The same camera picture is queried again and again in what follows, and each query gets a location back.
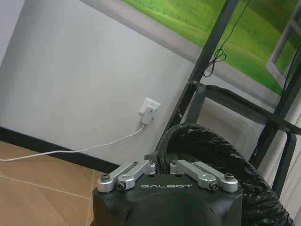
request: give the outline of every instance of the plastic bag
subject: plastic bag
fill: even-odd
[[[257,170],[231,144],[195,124],[169,129],[156,149],[158,172],[168,173],[166,154],[187,161],[200,160],[222,173],[231,173],[243,189],[242,226],[294,226],[289,213]]]

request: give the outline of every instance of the wall outlet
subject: wall outlet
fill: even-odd
[[[145,101],[144,101],[144,103],[143,103],[143,105],[142,105],[142,107],[141,107],[141,109],[140,109],[140,111],[139,111],[139,113],[142,114],[142,115],[144,115],[145,109],[148,106],[151,106],[151,107],[153,107],[153,108],[156,109],[156,113],[153,116],[153,119],[154,119],[156,117],[156,114],[157,114],[158,109],[160,108],[161,104],[159,104],[158,102],[156,102],[154,100],[146,98]]]

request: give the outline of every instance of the grass picture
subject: grass picture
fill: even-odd
[[[122,0],[155,21],[203,47],[225,0]],[[252,0],[224,46],[226,62],[275,93],[282,88],[266,68],[298,0]],[[229,35],[247,0],[240,0],[222,36]],[[285,71],[301,41],[292,33],[276,62]]]

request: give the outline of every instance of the floor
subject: floor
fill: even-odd
[[[36,152],[0,141],[0,158]],[[89,226],[101,172],[50,156],[0,162],[0,226]]]

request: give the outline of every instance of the black baseboard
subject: black baseboard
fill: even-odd
[[[0,141],[24,147],[39,153],[50,152],[55,150],[71,151],[71,149],[61,147],[59,145],[52,144],[45,140],[40,140],[3,127],[0,127]],[[83,153],[55,153],[51,154],[50,156],[69,161],[90,169],[95,169],[104,173],[110,173],[119,166],[114,163],[101,160]]]

